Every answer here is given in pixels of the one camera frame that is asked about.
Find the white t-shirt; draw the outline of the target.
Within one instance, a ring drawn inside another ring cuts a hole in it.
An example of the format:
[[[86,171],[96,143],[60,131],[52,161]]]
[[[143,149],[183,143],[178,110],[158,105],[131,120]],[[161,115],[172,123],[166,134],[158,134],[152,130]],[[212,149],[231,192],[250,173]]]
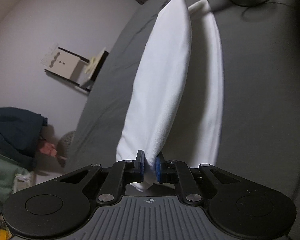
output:
[[[139,191],[157,183],[159,153],[189,167],[215,164],[223,114],[223,59],[207,0],[171,0],[158,14],[133,83],[117,160],[145,154]]]

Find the white chair with black frame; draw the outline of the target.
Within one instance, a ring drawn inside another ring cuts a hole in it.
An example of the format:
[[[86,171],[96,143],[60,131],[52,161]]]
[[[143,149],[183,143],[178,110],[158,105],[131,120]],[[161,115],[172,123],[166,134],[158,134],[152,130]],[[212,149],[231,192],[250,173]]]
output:
[[[41,64],[48,76],[90,93],[108,55],[103,48],[96,56],[87,59],[56,45],[44,56]]]

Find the pink hanging item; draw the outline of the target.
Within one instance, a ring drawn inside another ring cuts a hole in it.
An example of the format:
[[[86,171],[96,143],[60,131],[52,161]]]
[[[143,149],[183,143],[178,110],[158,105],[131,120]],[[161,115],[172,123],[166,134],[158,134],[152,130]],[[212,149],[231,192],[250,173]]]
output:
[[[58,154],[56,147],[54,144],[49,143],[46,140],[40,140],[38,142],[38,146],[37,146],[37,151],[41,154],[45,154],[48,155],[50,157],[54,157],[57,159],[61,159],[61,160],[66,160],[66,157],[63,157],[61,155]]]

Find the grey bed sheet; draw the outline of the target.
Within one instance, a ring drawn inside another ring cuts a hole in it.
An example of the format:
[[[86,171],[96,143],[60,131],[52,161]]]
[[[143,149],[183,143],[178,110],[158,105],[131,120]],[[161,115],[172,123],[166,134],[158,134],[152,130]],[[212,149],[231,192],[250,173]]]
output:
[[[279,0],[243,10],[227,0],[208,1],[221,32],[225,77],[217,166],[294,198],[300,186],[299,6]],[[114,163],[141,52],[167,3],[148,0],[119,35],[79,119],[66,172]]]

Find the green cloth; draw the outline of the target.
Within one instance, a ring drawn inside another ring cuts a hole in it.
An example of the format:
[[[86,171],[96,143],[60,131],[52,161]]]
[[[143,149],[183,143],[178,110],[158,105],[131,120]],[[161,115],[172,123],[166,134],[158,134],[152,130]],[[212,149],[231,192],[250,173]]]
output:
[[[16,174],[27,175],[29,171],[20,167],[17,162],[0,155],[0,213],[4,202],[13,192]]]

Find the woven grey basket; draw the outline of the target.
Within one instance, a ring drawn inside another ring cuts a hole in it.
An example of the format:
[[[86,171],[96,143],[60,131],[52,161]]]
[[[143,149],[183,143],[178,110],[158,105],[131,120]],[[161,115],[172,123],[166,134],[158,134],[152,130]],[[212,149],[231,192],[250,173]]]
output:
[[[61,137],[57,144],[57,151],[59,155],[63,157],[68,155],[74,136],[75,131],[70,131]]]

